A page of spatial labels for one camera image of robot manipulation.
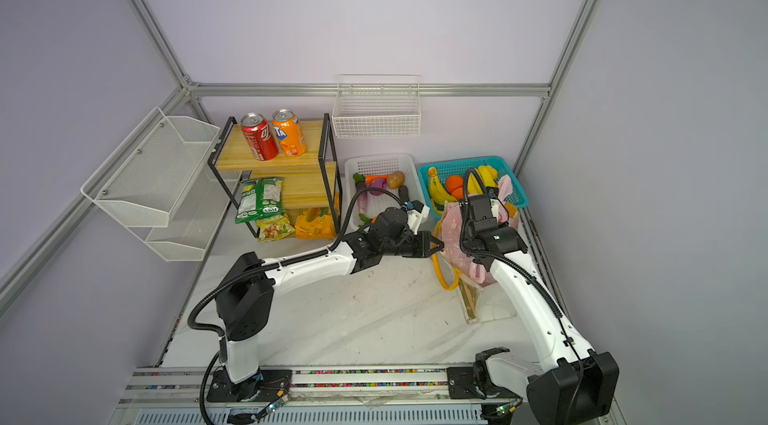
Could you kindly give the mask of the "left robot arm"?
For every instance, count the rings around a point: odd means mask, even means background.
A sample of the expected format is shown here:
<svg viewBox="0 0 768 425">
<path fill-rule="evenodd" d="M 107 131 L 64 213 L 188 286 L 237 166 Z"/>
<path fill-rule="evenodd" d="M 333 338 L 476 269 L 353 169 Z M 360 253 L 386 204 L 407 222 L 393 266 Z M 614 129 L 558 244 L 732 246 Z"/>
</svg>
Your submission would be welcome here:
<svg viewBox="0 0 768 425">
<path fill-rule="evenodd" d="M 416 200 L 405 202 L 388 194 L 397 205 L 349 231 L 348 210 L 343 234 L 329 245 L 270 261 L 254 252 L 242 254 L 222 281 L 187 317 L 189 328 L 212 332 L 218 349 L 209 363 L 220 365 L 225 378 L 220 386 L 236 401 L 256 397 L 267 380 L 261 372 L 257 335 L 266 327 L 276 297 L 337 276 L 352 275 L 378 265 L 385 256 L 427 259 L 444 249 L 444 243 L 423 230 L 429 208 Z"/>
</svg>

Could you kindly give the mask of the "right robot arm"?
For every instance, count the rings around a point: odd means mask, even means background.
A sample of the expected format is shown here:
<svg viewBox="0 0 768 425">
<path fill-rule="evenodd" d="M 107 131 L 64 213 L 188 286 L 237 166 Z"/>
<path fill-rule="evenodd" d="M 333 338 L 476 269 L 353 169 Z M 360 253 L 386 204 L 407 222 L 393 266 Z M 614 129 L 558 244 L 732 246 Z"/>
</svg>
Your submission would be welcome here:
<svg viewBox="0 0 768 425">
<path fill-rule="evenodd" d="M 500 222 L 497 192 L 486 186 L 466 192 L 459 247 L 489 272 L 510 299 L 533 343 L 533 361 L 508 349 L 488 351 L 485 375 L 530 405 L 540 424 L 583 424 L 608 414 L 619 366 L 608 352 L 597 351 L 576 329 L 548 288 L 519 232 Z"/>
</svg>

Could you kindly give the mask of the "pink plastic grocery bag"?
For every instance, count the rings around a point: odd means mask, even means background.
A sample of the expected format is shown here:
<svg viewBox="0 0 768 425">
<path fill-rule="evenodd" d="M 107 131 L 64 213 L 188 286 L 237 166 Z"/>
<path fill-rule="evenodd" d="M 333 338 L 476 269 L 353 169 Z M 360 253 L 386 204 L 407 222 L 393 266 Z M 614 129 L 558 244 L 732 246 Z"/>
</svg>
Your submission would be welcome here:
<svg viewBox="0 0 768 425">
<path fill-rule="evenodd" d="M 467 185 L 470 174 L 476 176 L 482 187 L 480 194 L 471 194 L 468 191 Z M 460 205 L 462 218 L 459 246 L 461 251 L 468 255 L 474 263 L 482 265 L 486 271 L 491 273 L 492 258 L 485 255 L 476 258 L 471 254 L 473 251 L 493 252 L 497 255 L 502 255 L 513 251 L 527 250 L 527 245 L 518 232 L 520 222 L 519 210 L 515 205 L 507 202 L 507 199 L 513 192 L 511 177 L 509 175 L 500 176 L 498 173 L 498 187 L 486 188 L 482 183 L 482 179 L 477 175 L 475 168 L 472 168 L 465 171 L 463 180 L 463 187 L 458 189 L 462 193 L 462 197 L 456 201 Z M 493 215 L 498 219 L 498 225 L 495 229 L 471 230 L 466 226 L 464 223 L 467 212 L 466 202 L 470 195 L 488 195 L 490 197 Z"/>
</svg>

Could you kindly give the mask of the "white canvas tote bag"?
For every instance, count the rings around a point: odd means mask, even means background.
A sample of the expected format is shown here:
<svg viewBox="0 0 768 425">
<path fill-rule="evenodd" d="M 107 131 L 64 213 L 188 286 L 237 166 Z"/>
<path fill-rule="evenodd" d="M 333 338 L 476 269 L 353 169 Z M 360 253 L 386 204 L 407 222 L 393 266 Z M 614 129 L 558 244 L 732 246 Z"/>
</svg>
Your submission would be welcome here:
<svg viewBox="0 0 768 425">
<path fill-rule="evenodd" d="M 450 202 L 433 233 L 444 243 L 444 249 L 432 257 L 441 286 L 456 291 L 468 323 L 516 317 L 512 301 L 493 275 L 461 251 L 461 225 L 460 205 Z"/>
</svg>

